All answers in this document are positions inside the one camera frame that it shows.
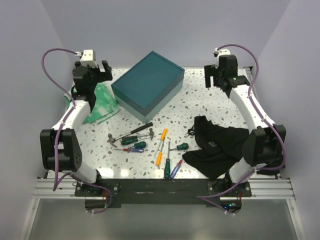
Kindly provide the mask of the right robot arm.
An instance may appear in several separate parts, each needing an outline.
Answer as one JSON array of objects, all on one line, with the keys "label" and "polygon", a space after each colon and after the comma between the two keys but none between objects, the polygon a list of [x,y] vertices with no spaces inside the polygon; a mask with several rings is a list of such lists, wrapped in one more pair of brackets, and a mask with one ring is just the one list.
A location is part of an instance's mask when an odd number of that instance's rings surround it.
[{"label": "right robot arm", "polygon": [[215,52],[216,62],[204,67],[205,86],[221,89],[236,105],[248,127],[248,138],[242,147],[242,158],[225,175],[223,192],[230,197],[240,190],[257,171],[276,161],[283,161],[283,145],[286,129],[277,125],[255,103],[250,82],[244,75],[238,74],[238,60],[227,49]]}]

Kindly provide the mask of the large black-handled hammer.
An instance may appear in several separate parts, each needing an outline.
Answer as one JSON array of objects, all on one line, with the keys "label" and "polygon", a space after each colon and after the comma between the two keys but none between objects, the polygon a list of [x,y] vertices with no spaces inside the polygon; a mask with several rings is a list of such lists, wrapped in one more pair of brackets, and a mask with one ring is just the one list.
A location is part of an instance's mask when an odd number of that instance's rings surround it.
[{"label": "large black-handled hammer", "polygon": [[107,142],[110,143],[113,147],[117,147],[117,146],[114,144],[116,141],[120,140],[121,138],[124,138],[124,137],[127,137],[127,136],[129,136],[129,135],[132,135],[132,134],[135,134],[135,133],[137,133],[137,132],[140,132],[140,131],[142,131],[142,130],[144,130],[144,129],[147,129],[148,127],[152,127],[152,126],[153,126],[153,123],[152,123],[152,122],[149,122],[149,123],[147,123],[147,124],[145,124],[145,125],[142,125],[142,126],[136,128],[136,129],[134,129],[134,130],[132,130],[132,131],[130,131],[130,132],[125,133],[124,135],[120,135],[120,136],[118,136],[118,137],[116,137],[116,138],[114,138],[114,137],[112,136],[112,134],[109,133],[109,134],[108,134],[108,140],[107,140]]}]

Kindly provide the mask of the teal drawer box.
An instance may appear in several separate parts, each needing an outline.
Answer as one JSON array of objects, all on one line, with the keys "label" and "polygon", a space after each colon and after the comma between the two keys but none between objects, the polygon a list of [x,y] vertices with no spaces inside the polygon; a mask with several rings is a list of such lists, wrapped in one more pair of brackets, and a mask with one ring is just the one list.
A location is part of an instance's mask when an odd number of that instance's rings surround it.
[{"label": "teal drawer box", "polygon": [[182,89],[185,69],[151,51],[111,88],[117,103],[146,124]]}]

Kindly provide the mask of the small claw hammer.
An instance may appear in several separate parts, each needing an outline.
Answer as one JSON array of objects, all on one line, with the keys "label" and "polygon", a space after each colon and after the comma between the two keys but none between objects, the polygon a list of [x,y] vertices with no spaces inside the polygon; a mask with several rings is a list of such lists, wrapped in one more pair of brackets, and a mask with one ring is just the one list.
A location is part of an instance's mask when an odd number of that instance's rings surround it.
[{"label": "small claw hammer", "polygon": [[142,140],[142,139],[151,139],[152,140],[153,137],[154,137],[154,131],[153,131],[152,128],[150,128],[149,131],[147,133],[145,133],[145,134],[137,135],[137,138],[139,140]]}]

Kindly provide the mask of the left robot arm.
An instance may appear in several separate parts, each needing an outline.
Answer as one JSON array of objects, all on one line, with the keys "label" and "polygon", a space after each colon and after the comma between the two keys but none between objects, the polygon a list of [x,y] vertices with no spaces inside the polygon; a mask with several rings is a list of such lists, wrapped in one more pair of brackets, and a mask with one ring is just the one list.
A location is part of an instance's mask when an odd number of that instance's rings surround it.
[{"label": "left robot arm", "polygon": [[70,98],[69,107],[56,125],[40,132],[42,164],[46,170],[53,170],[55,173],[54,190],[62,181],[60,172],[85,183],[86,191],[92,196],[99,196],[104,190],[99,171],[84,162],[76,136],[76,128],[94,109],[97,84],[113,79],[112,68],[108,62],[103,60],[101,63],[103,70],[75,62],[72,71],[74,85],[67,92]]}]

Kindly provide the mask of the yellow screwdriver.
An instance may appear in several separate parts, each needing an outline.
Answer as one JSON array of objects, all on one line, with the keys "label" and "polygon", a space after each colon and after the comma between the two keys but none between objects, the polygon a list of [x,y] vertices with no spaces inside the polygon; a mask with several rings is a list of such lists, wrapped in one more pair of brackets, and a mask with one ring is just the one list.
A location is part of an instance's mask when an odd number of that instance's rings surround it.
[{"label": "yellow screwdriver", "polygon": [[161,134],[161,137],[160,137],[160,140],[159,140],[159,143],[158,143],[158,146],[157,146],[157,149],[155,150],[155,154],[158,152],[160,146],[161,146],[161,143],[164,141],[165,137],[166,137],[166,134],[167,134],[167,131],[168,129],[165,128]]},{"label": "yellow screwdriver", "polygon": [[156,165],[157,165],[157,166],[160,165],[160,162],[161,162],[161,159],[162,159],[162,155],[163,155],[164,145],[165,145],[165,140],[162,141],[162,144],[161,144],[161,147],[160,147],[160,150],[159,150],[157,159],[156,159]]}]

